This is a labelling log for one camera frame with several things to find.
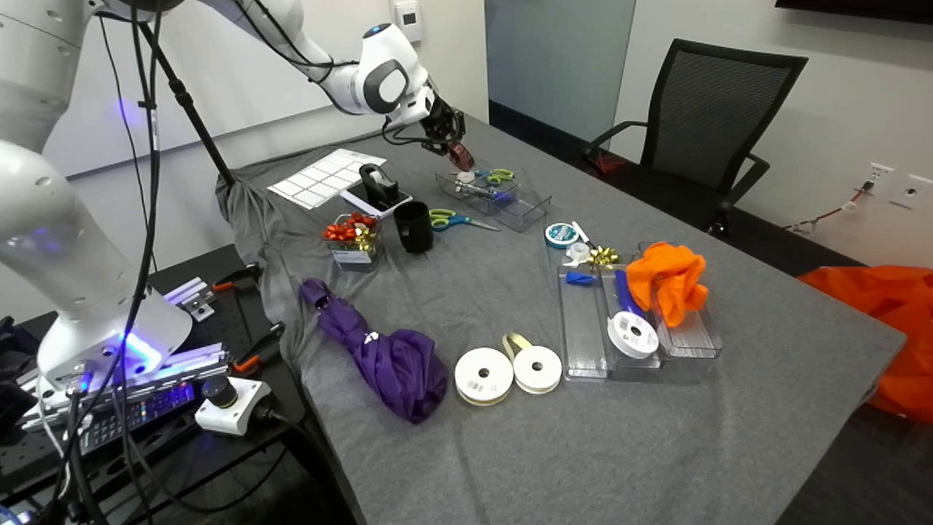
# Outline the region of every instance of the orange cloth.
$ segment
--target orange cloth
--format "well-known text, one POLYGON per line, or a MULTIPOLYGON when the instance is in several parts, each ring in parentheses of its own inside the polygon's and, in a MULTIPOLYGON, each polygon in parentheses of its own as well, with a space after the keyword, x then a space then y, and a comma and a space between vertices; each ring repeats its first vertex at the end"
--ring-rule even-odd
POLYGON ((627 266, 629 293, 646 311, 659 311, 666 328, 678 328, 687 311, 701 309, 707 290, 698 282, 706 260, 684 244, 655 241, 640 260, 627 266))
POLYGON ((933 422, 933 271, 898 266, 817 268, 801 279, 907 336, 907 344, 878 379, 872 405, 933 422))

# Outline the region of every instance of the gray tablecloth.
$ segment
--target gray tablecloth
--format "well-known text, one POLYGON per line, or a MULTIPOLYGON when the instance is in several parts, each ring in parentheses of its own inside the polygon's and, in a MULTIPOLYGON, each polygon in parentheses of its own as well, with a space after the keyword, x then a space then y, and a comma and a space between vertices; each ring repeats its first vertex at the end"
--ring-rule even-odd
MULTIPOLYGON (((419 330, 439 360, 525 332, 563 352, 560 287, 541 225, 525 233, 455 227, 408 258, 389 223, 373 271, 334 271, 322 225, 264 186, 330 150, 239 170, 222 208, 245 262, 264 268, 261 298, 286 322, 286 360, 300 370, 359 511, 373 525, 410 521, 776 521, 834 434, 895 357, 901 336, 754 262, 612 186, 470 120, 483 166, 512 166, 525 190, 550 195, 553 220, 634 255, 666 239, 707 260, 707 316, 722 338, 698 383, 564 383, 550 398, 512 390, 470 408, 452 390, 421 422, 392 418, 350 357, 322 341, 298 287, 319 276, 378 332, 419 330)), ((445 199, 443 157, 378 136, 347 150, 387 157, 404 193, 445 199)))

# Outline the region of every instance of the office chair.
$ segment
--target office chair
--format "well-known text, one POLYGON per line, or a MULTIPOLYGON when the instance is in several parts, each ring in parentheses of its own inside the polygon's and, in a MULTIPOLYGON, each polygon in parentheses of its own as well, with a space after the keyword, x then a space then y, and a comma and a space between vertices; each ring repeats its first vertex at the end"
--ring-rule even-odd
POLYGON ((623 120, 582 150, 582 163, 629 195, 715 237, 729 211, 768 170, 751 147, 783 106, 808 58, 674 40, 653 84, 646 122, 623 120), (640 125, 640 163, 618 173, 601 147, 640 125))

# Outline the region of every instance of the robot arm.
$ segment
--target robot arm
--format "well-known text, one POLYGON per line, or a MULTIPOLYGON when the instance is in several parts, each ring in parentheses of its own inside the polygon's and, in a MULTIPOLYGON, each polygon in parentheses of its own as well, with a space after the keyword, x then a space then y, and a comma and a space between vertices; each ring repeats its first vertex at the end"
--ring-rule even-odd
MULTIPOLYGON (((150 8, 165 13, 178 2, 0 2, 0 262, 40 290, 57 311, 38 351, 40 374, 57 387, 82 383, 86 368, 107 368, 133 298, 133 266, 95 227, 63 174, 40 157, 40 150, 70 101, 91 14, 145 21, 155 14, 150 8)), ((416 142, 473 170, 473 157, 459 147, 464 113, 435 93, 424 68, 395 26, 370 30, 359 62, 331 62, 303 36, 298 0, 203 2, 261 37, 319 84, 334 107, 384 113, 384 132, 419 122, 424 136, 416 142)), ((128 336, 128 344, 137 341, 137 370, 158 370, 185 332, 188 319, 150 293, 128 336)))
POLYGON ((464 150, 464 113, 445 106, 427 83, 408 37, 378 24, 365 33, 359 62, 334 62, 303 33, 298 0, 200 0, 239 30, 264 40, 280 58, 298 68, 309 83, 319 84, 344 113, 384 113, 384 139, 419 142, 435 154, 445 154, 458 170, 473 170, 464 150), (421 136, 395 136, 395 129, 419 122, 421 136))

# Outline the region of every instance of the white tape roll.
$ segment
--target white tape roll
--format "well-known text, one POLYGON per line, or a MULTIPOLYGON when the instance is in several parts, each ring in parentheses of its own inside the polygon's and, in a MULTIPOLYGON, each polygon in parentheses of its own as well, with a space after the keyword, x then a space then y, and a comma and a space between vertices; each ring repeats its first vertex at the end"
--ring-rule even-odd
POLYGON ((563 376, 563 361, 547 348, 518 351, 518 357, 512 360, 512 368, 516 368, 516 384, 531 398, 550 393, 563 376))
POLYGON ((605 322, 610 341, 618 352, 629 360, 646 360, 659 351, 659 332, 631 311, 618 311, 605 322))
POLYGON ((458 360, 455 384, 470 405, 497 405, 512 387, 512 361, 494 348, 474 348, 458 360))

